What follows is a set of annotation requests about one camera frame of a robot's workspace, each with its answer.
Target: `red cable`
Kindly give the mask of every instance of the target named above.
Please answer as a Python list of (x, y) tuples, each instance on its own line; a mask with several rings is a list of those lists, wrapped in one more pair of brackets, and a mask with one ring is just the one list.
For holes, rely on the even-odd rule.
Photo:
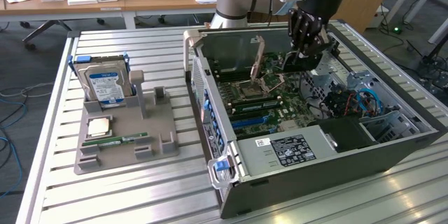
[(345, 112), (344, 112), (344, 115), (347, 115), (347, 112), (348, 112), (348, 104), (349, 104), (349, 102), (351, 102), (351, 98), (352, 98), (352, 96), (353, 96), (353, 94), (351, 94), (351, 95), (348, 96), (348, 99), (347, 99), (347, 105), (345, 105)]

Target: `blue cable on floor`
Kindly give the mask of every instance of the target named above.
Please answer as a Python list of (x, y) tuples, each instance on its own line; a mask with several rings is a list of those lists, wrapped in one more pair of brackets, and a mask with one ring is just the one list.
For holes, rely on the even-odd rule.
[[(9, 104), (19, 104), (23, 106), (23, 113), (20, 115), (20, 117), (13, 120), (13, 122), (11, 122), (8, 125), (0, 127), (0, 129), (5, 129), (7, 127), (12, 126), (15, 123), (19, 122), (20, 119), (23, 119), (23, 117), (25, 116), (27, 114), (27, 105), (21, 102), (9, 102), (9, 101), (5, 101), (3, 99), (0, 99), (0, 102), (4, 102), (4, 103), (9, 103)], [(16, 146), (13, 145), (13, 143), (4, 137), (0, 137), (0, 139), (5, 142), (5, 144), (9, 144), (9, 148), (12, 150), (12, 154), (15, 156), (15, 159), (16, 159), (16, 162), (17, 162), (17, 166), (19, 166), (19, 180), (17, 182), (15, 183), (15, 185), (0, 195), (0, 199), (3, 197), (7, 196), (7, 194), (13, 191), (16, 189), (16, 187), (20, 185), (21, 183), (21, 179), (23, 179), (23, 170), (21, 170), (21, 165), (20, 165), (20, 159), (19, 159), (19, 155), (17, 155), (17, 151), (16, 151)]]
[(12, 153), (13, 153), (13, 156), (15, 156), (15, 158), (16, 158), (17, 166), (19, 166), (19, 180), (17, 180), (16, 184), (9, 188), (9, 190), (7, 190), (5, 193), (0, 195), (0, 199), (1, 199), (1, 198), (5, 197), (7, 194), (8, 194), (11, 191), (13, 191), (13, 190), (16, 189), (16, 187), (20, 185), (20, 183), (21, 183), (21, 177), (23, 177), (23, 171), (21, 171), (21, 165), (20, 165), (20, 160), (19, 160), (19, 156), (17, 156), (17, 151), (16, 151), (16, 147), (15, 147), (15, 145), (13, 145), (13, 144), (9, 142), (9, 140), (7, 140), (4, 137), (0, 137), (0, 139), (1, 139), (3, 141), (5, 141), (7, 144), (9, 144), (9, 148), (12, 149)]
[(9, 103), (9, 104), (19, 104), (19, 105), (23, 106), (23, 113), (21, 113), (20, 117), (19, 117), (12, 123), (9, 123), (7, 126), (0, 127), (0, 128), (3, 128), (3, 129), (5, 129), (7, 127), (9, 127), (9, 126), (12, 126), (15, 123), (17, 123), (20, 119), (23, 119), (23, 117), (24, 117), (25, 114), (27, 114), (27, 105), (25, 105), (24, 103), (21, 103), (21, 102), (9, 102), (9, 101), (5, 101), (5, 100), (3, 100), (3, 99), (0, 99), (0, 102)]

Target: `power supply label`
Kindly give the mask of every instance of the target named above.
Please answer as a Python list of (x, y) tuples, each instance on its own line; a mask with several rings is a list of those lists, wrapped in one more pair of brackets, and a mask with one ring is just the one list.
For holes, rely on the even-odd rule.
[(283, 166), (300, 164), (316, 159), (303, 135), (272, 140), (271, 144)]

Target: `blue pcie slot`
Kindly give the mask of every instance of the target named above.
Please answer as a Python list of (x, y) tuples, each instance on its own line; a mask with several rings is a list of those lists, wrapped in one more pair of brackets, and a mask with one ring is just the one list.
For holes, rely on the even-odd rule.
[(245, 126), (267, 123), (268, 122), (268, 118), (269, 118), (269, 116), (267, 115), (267, 116), (264, 116), (261, 118), (253, 118), (253, 119), (249, 119), (249, 120), (244, 120), (244, 121), (232, 123), (232, 128), (236, 129), (236, 128), (241, 128), (241, 127), (245, 127)]

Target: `office chair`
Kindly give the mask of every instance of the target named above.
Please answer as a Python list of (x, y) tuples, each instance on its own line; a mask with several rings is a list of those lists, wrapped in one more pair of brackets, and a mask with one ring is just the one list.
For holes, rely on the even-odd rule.
[[(104, 20), (97, 18), (96, 19), (96, 22), (100, 24), (100, 25), (104, 25)], [(72, 31), (72, 29), (69, 28), (69, 26), (64, 23), (63, 20), (48, 20), (45, 21), (45, 23), (43, 23), (43, 25), (32, 31), (31, 34), (28, 34), (28, 36), (21, 40), (23, 43), (24, 43), (24, 46), (25, 46), (25, 49), (29, 50), (29, 51), (33, 51), (36, 50), (36, 45), (29, 43), (29, 41), (39, 35), (41, 34), (49, 27), (52, 27), (53, 25), (60, 25), (61, 27), (64, 27), (64, 29), (67, 31)], [(20, 22), (20, 26), (24, 27), (24, 28), (29, 28), (29, 23), (28, 22)]]

